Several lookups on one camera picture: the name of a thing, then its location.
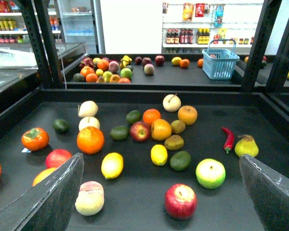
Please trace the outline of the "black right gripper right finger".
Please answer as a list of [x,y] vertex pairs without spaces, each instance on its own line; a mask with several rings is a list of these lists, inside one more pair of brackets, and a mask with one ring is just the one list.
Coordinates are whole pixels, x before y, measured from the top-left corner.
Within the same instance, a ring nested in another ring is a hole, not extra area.
[[289,178],[249,154],[239,159],[246,191],[266,231],[289,231]]

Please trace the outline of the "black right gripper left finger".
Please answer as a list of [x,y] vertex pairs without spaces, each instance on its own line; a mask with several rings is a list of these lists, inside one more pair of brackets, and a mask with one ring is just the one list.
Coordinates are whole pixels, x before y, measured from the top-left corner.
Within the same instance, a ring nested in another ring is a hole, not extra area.
[[83,171],[83,155],[77,153],[0,210],[0,231],[65,231]]

